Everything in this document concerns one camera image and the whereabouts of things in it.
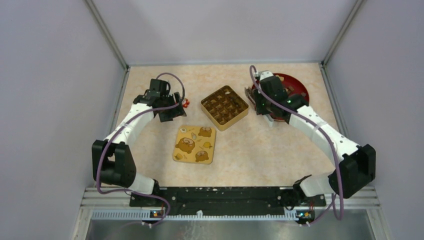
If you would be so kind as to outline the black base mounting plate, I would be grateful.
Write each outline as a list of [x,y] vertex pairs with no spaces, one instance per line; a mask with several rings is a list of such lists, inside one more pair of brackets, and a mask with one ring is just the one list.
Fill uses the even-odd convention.
[[283,215],[296,207],[324,207],[323,195],[301,197],[292,187],[159,187],[155,197],[131,194],[130,207],[154,207],[160,210],[170,205],[169,216],[264,216]]

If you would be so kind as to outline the red round plate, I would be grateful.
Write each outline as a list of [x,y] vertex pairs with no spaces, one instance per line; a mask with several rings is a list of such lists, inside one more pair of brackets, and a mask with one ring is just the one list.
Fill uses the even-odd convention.
[[[309,97],[308,90],[299,80],[297,80],[296,78],[294,78],[290,75],[283,74],[283,73],[273,73],[273,74],[279,76],[280,80],[288,88],[289,94],[300,93],[309,102],[310,97]],[[249,88],[251,88],[253,90],[254,88],[256,88],[256,86],[253,84]],[[277,121],[277,122],[288,122],[289,121],[289,120],[278,120],[276,118],[273,118],[273,119],[274,119],[274,121]]]

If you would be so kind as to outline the silver metal tongs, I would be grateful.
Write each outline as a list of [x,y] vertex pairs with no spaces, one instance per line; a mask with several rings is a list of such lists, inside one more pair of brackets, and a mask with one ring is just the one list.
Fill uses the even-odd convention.
[[[256,106],[255,98],[254,98],[254,91],[251,88],[245,87],[244,88],[244,94],[249,99],[254,110],[256,110],[257,106]],[[271,117],[270,114],[259,114],[259,115],[264,118],[264,120],[267,122],[267,124],[270,128],[272,128],[274,126],[275,121]]]

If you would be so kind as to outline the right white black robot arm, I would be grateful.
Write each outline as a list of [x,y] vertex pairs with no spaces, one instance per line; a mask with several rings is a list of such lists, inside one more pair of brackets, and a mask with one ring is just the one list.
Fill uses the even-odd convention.
[[348,199],[376,178],[376,150],[359,145],[323,120],[299,93],[289,95],[271,71],[250,67],[253,99],[258,115],[274,115],[304,133],[331,161],[334,171],[307,175],[293,184],[293,200],[307,206],[317,195]]

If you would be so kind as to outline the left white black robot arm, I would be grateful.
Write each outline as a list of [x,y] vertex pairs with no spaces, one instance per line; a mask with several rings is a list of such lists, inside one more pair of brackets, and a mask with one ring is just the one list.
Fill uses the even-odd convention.
[[149,207],[160,202],[160,193],[155,190],[154,179],[137,172],[131,153],[141,131],[155,117],[163,122],[186,116],[183,107],[186,91],[171,92],[171,85],[159,77],[150,81],[149,88],[135,97],[129,112],[103,140],[95,140],[91,147],[92,174],[99,193],[101,184],[115,185],[123,191],[141,194],[141,200]]

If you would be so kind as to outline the grey aluminium rail frame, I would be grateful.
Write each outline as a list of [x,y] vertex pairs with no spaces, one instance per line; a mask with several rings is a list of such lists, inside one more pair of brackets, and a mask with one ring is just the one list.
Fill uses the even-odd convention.
[[[155,210],[161,206],[131,206],[133,197],[124,192],[111,188],[112,193],[102,195],[95,188],[86,188],[80,204],[78,220],[73,232],[73,239],[81,240],[88,232],[89,220],[116,220],[135,222],[157,222],[159,217],[153,217]],[[235,222],[235,221],[274,221],[287,222],[290,226],[299,227],[301,213],[310,208],[306,204],[295,206],[293,209],[278,207],[271,202],[254,203],[246,200],[246,207],[230,207],[225,213],[223,207],[212,208],[204,203],[188,206],[186,203],[177,203],[177,197],[168,198],[175,206],[171,208],[164,221],[191,221],[191,222]],[[377,240],[391,240],[392,233],[383,215],[382,206],[376,190],[366,186],[352,197],[343,201],[343,216],[354,211],[365,211],[365,220],[368,222],[372,236]]]

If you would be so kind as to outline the gold chocolate tin box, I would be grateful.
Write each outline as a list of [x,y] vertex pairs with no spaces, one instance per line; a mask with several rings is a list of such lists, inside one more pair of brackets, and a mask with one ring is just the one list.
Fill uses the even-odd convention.
[[200,102],[202,111],[221,132],[248,115],[249,105],[229,86],[214,91]]

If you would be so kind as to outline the yellow bear tin lid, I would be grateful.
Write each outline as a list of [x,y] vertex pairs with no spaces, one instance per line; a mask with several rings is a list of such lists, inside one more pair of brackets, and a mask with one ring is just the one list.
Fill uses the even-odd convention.
[[209,126],[182,125],[177,130],[172,159],[180,163],[213,162],[217,130]]

